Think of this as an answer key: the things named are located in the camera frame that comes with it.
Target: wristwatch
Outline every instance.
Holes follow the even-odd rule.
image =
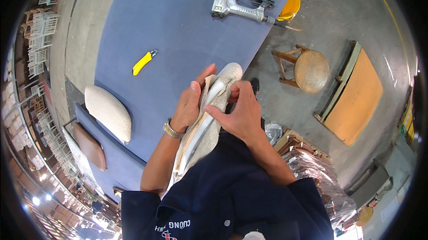
[[[173,130],[169,123],[171,122],[172,117],[169,117],[167,121],[165,121],[165,124],[163,125],[163,130],[168,133],[169,136],[176,138],[176,139],[182,139],[185,136],[185,132],[180,133],[178,131]]]

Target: yellow bucket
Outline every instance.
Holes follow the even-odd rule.
[[[278,21],[284,21],[293,17],[293,14],[296,14],[300,9],[300,0],[288,0],[287,4],[282,9],[280,15],[278,16]]]

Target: concrete floor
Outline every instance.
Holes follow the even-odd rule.
[[[266,121],[296,130],[328,152],[343,188],[374,156],[390,146],[394,127],[403,111],[409,79],[416,70],[413,44],[404,18],[393,0],[386,1],[403,40],[382,0],[301,0],[294,21],[304,32],[273,27],[244,74],[244,79],[254,76],[260,79],[258,100]],[[62,57],[51,59],[50,65],[52,97],[59,123],[73,118],[74,103],[83,103],[84,87],[93,84],[99,39],[111,2],[67,0],[67,5],[60,7],[64,14],[60,22],[67,25],[60,24],[61,30],[57,33],[63,35],[55,33],[55,41],[61,43],[53,44],[51,53]],[[365,49],[381,80],[383,95],[365,130],[347,147],[313,117],[313,112],[320,113],[334,93],[334,76],[345,64],[350,40],[359,41]],[[278,66],[270,52],[291,50],[295,44],[304,44],[326,56],[330,79],[323,91],[306,94],[279,83]]]
[[[343,188],[377,154],[390,147],[393,131],[403,112],[409,75],[413,77],[416,70],[409,30],[393,0],[387,1],[404,42],[409,43],[406,45],[409,71],[402,41],[382,0],[301,0],[294,21],[303,27],[304,32],[273,27],[244,74],[244,79],[260,79],[258,100],[263,118],[295,130],[328,152]],[[334,76],[345,65],[350,40],[359,41],[366,51],[381,80],[383,94],[366,128],[348,147],[321,125],[313,117],[313,112],[321,113],[335,92]],[[321,92],[304,93],[278,81],[279,68],[271,51],[292,50],[295,44],[304,44],[327,58],[330,79]],[[284,66],[293,67],[286,61]]]

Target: shoe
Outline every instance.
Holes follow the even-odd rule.
[[[249,82],[251,83],[251,87],[253,88],[254,96],[256,96],[260,90],[259,79],[257,77],[253,77],[252,79],[249,80]]]

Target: stool leg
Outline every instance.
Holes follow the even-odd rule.
[[[276,58],[276,61],[278,61],[278,64],[280,65],[280,73],[281,73],[281,77],[283,79],[286,78],[286,72],[284,71],[284,66],[282,66],[282,61],[280,58]]]
[[[272,51],[272,55],[273,55],[273,56],[276,56],[276,57],[278,57],[278,58],[284,59],[284,60],[286,60],[286,61],[292,62],[293,64],[295,64],[295,63],[296,63],[296,61],[297,61],[297,58],[296,58],[296,57],[291,56],[291,55],[286,54],[286,53],[280,53],[279,51],[275,51],[275,50],[274,50],[274,51]]]
[[[308,49],[305,46],[302,46],[300,44],[296,44],[296,47],[299,48],[299,49],[302,49],[302,52],[307,51],[307,50],[311,50],[311,49]]]
[[[296,83],[296,81],[295,81],[294,79],[292,79],[292,80],[286,80],[286,79],[281,79],[281,78],[280,78],[280,82],[281,82],[281,83],[284,83],[284,84],[287,84],[287,85],[290,85],[290,86],[293,86],[293,87],[296,87],[296,88],[300,88],[300,87],[297,85],[297,83]]]

